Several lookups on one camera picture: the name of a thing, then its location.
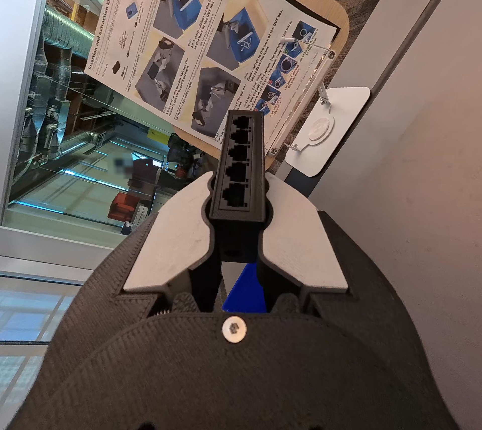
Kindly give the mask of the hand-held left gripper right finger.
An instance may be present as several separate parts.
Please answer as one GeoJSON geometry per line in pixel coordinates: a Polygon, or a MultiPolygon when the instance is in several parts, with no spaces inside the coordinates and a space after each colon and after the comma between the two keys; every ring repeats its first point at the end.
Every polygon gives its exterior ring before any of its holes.
{"type": "Polygon", "coordinates": [[[348,283],[316,207],[273,174],[266,174],[272,218],[261,237],[262,261],[301,294],[341,293],[348,283]]]}

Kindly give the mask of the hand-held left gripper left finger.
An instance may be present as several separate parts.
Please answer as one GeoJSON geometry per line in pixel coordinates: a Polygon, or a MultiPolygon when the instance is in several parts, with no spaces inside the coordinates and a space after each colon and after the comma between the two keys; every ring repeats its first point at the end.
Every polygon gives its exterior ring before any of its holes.
{"type": "Polygon", "coordinates": [[[176,193],[156,214],[123,286],[128,294],[217,294],[220,262],[206,215],[209,171],[176,193]]]}

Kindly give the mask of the black ethernet switch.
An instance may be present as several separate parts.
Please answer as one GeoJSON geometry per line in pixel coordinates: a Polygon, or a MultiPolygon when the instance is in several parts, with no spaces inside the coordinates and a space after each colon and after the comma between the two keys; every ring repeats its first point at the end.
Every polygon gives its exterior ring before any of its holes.
{"type": "Polygon", "coordinates": [[[263,114],[229,110],[208,215],[223,262],[257,261],[267,189],[263,114]]]}

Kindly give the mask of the blue plastic bin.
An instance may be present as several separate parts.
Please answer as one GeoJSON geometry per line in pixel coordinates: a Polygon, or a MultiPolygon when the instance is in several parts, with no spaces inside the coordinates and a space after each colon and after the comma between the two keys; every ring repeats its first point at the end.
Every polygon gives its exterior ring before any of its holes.
{"type": "Polygon", "coordinates": [[[264,291],[257,279],[256,263],[247,264],[222,306],[228,313],[267,313],[264,291]]]}

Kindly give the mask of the red storage case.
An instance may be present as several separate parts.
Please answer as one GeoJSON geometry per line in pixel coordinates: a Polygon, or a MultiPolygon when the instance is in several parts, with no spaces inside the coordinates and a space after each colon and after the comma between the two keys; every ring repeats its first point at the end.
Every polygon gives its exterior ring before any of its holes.
{"type": "Polygon", "coordinates": [[[131,222],[139,202],[140,199],[138,197],[119,192],[110,205],[107,218],[121,222],[131,222]]]}

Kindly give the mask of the white stand base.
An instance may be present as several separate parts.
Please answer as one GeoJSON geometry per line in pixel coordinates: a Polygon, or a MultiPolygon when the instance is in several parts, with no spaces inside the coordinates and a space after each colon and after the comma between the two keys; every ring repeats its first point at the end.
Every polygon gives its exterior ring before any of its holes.
{"type": "Polygon", "coordinates": [[[320,98],[292,144],[285,160],[307,177],[314,177],[334,154],[370,97],[367,87],[319,88],[320,98]]]}

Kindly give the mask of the clear poster holder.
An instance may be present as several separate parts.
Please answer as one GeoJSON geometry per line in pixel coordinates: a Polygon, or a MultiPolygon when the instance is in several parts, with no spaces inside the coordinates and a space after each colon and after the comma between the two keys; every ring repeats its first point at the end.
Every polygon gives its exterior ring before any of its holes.
{"type": "Polygon", "coordinates": [[[324,78],[326,73],[329,71],[333,61],[336,59],[337,53],[332,48],[324,48],[324,53],[321,61],[318,63],[314,72],[308,78],[307,84],[304,86],[300,93],[300,96],[290,114],[288,115],[286,121],[280,128],[280,132],[275,137],[274,142],[271,144],[269,149],[265,150],[265,156],[274,157],[280,151],[281,146],[286,141],[287,136],[292,131],[293,127],[296,125],[298,119],[302,115],[305,107],[311,101],[314,94],[319,90],[319,88],[324,85],[324,78]]]}

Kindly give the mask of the large glass window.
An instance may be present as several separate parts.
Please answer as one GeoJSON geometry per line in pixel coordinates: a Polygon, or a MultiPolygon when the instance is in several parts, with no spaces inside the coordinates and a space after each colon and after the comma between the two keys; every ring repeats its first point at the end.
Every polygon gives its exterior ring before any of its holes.
{"type": "Polygon", "coordinates": [[[1,277],[1,405],[19,403],[80,286],[1,277]]]}

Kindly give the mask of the printed instruction poster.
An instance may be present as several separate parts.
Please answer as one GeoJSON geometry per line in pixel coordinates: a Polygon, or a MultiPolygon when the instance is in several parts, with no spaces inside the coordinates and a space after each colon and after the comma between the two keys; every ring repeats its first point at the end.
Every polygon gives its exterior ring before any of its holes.
{"type": "Polygon", "coordinates": [[[105,0],[86,71],[215,148],[259,111],[266,150],[339,32],[295,0],[105,0]]]}

